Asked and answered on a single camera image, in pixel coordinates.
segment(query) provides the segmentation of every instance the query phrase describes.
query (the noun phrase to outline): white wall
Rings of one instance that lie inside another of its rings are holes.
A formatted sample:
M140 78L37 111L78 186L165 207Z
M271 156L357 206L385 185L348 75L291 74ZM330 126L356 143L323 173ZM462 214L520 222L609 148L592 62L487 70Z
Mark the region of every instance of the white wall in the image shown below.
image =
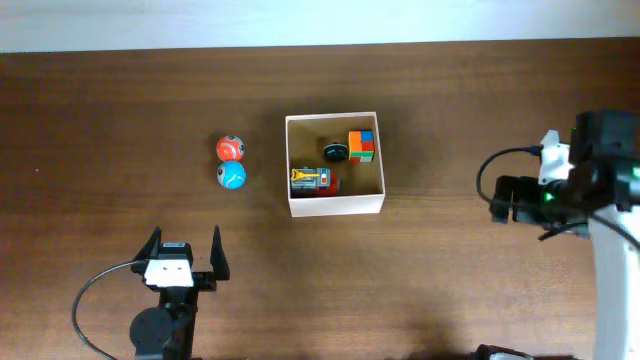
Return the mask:
M0 51L640 35L640 0L0 0Z

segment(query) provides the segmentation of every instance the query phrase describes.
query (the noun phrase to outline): white label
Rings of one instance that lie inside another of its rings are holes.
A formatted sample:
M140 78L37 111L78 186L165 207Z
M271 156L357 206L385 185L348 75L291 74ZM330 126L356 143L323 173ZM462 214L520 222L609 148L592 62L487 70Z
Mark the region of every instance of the white label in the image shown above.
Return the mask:
M162 247L184 247L185 243L164 243Z

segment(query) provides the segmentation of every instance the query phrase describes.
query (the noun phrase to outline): blue ball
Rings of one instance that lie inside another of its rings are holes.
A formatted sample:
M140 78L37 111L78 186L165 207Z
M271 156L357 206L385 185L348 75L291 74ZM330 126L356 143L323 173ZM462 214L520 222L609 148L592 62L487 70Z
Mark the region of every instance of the blue ball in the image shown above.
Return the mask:
M227 189L235 190L244 185L247 173L237 161L227 161L218 167L218 182Z

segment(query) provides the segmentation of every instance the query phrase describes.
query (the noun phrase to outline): cardboard box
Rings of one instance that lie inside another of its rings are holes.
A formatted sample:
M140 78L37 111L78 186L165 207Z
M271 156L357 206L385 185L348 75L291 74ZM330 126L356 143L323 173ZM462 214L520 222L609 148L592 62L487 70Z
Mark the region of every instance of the cardboard box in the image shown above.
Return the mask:
M379 213L385 198L382 149L375 112L296 115L285 120L287 138L287 197L291 216L326 216ZM348 143L352 130L371 130L375 153L369 163L348 160L330 163L323 150L333 142ZM291 169L329 168L342 179L334 197L297 198L291 194Z

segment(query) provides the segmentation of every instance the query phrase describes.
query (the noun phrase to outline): ball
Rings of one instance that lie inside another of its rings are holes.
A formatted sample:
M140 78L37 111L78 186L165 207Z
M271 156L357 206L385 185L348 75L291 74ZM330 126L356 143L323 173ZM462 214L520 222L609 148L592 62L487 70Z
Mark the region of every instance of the ball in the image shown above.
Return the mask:
M244 155L244 144L237 136L225 136L218 141L216 154L222 161L240 161Z
M237 161L227 161L218 167L218 182L227 189L235 190L244 185L247 173Z

